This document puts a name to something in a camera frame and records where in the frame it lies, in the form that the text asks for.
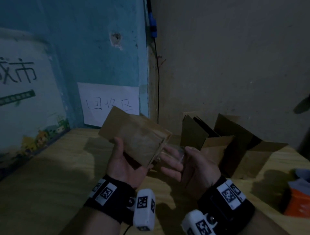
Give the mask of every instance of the forearm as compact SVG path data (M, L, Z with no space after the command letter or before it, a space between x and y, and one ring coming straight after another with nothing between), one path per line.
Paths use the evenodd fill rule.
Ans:
M121 225L110 216L92 209L83 207L60 232L60 235L119 235Z
M288 232L256 209L253 218L239 235L288 235Z

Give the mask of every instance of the blue wall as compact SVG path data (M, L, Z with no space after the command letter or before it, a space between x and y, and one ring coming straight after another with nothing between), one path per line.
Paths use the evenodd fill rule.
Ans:
M143 0L16 0L0 8L0 27L28 31L50 43L48 53L72 127L82 127L77 82L140 87L148 116ZM122 50L109 34L122 35Z

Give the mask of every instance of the white plastic sensor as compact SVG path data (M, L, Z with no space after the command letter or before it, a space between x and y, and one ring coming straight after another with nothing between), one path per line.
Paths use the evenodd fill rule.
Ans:
M199 210L189 212L182 221L182 228L187 235L216 235L213 228L217 222L208 214L203 215Z
M141 189L135 200L133 225L140 231L152 231L155 224L155 195L149 189Z

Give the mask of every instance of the qr code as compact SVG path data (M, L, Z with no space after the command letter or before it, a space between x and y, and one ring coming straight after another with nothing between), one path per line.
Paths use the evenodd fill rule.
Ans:
M151 203L151 210L153 213L155 213L155 202L153 199L152 199L152 203Z
M104 199L108 199L112 193L113 193L112 189L105 187L104 190L100 193L100 196L102 196Z
M137 208L146 208L148 206L148 197L138 197Z
M143 227L137 227L137 229L139 231L150 231L150 229L147 226L143 226Z
M235 192L235 194L239 195L241 193L241 191L237 188L236 185L231 184L230 188Z
M93 192L96 192L98 189L99 189L99 187L102 185L102 183L98 183L94 188L93 188Z
M201 235L209 235L212 233L205 220L197 222L196 226Z
M195 235L192 228L189 228L186 233L187 235Z
M222 192L222 195L224 197L224 199L228 202L231 203L233 200L236 199L235 195L233 194L233 192L228 188L226 190L224 190Z

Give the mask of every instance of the wrist strap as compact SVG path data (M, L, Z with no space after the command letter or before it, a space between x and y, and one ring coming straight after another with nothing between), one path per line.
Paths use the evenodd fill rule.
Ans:
M130 206L130 197L134 196L135 190L129 184L105 175L93 188L84 206L99 210L120 224L132 224L133 212L127 206Z
M237 234L251 220L255 207L246 196L224 176L198 200L199 210L212 218L217 235Z

